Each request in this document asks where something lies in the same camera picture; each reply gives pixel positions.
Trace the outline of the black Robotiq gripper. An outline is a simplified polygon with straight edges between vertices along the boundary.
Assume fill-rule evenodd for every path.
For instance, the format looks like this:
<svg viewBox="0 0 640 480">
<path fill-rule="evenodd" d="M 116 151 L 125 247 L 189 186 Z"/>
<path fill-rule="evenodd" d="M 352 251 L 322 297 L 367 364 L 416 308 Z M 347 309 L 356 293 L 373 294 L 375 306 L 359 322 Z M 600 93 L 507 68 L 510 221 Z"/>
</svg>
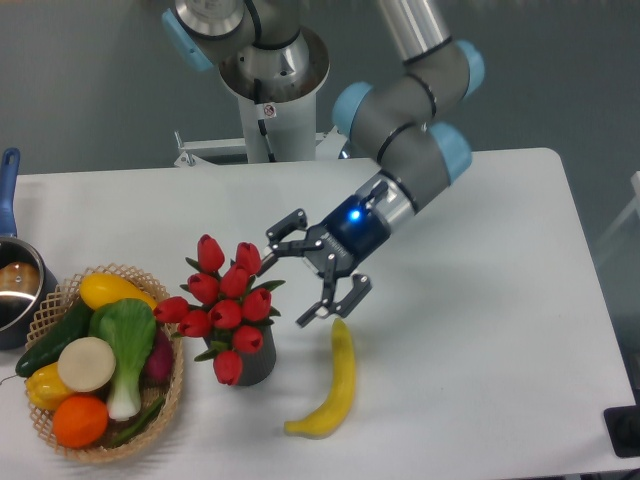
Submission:
<svg viewBox="0 0 640 480">
<path fill-rule="evenodd" d="M 319 224 L 308 230 L 303 209 L 297 209 L 269 227 L 268 244 L 263 249 L 258 275 L 271 269 L 280 258 L 304 257 L 322 278 L 320 300 L 312 304 L 297 320 L 304 328 L 316 318 L 331 314 L 347 317 L 371 291 L 367 275 L 352 273 L 358 265 L 389 237 L 387 223 L 362 204 L 358 196 L 349 196 Z M 302 239 L 287 240 L 294 232 Z M 342 300 L 335 299 L 339 277 L 349 277 L 351 289 Z"/>
</svg>

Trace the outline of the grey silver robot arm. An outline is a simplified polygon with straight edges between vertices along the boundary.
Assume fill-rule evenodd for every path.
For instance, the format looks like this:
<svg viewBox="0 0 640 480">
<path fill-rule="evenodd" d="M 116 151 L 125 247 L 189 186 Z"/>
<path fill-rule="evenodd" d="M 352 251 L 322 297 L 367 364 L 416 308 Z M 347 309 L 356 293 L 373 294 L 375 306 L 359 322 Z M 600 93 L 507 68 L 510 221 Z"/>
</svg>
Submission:
<svg viewBox="0 0 640 480">
<path fill-rule="evenodd" d="M 266 233 L 264 269 L 300 257 L 323 282 L 300 326 L 350 314 L 371 288 L 358 266 L 472 160 L 465 138 L 441 118 L 481 85 L 481 54 L 452 39 L 433 1 L 382 1 L 378 8 L 404 74 L 385 89 L 348 86 L 332 121 L 379 170 L 318 224 L 299 210 Z M 162 24 L 188 65 L 217 69 L 236 97 L 249 162 L 315 158 L 316 94 L 330 62 L 322 39 L 302 25 L 298 2 L 177 1 Z"/>
</svg>

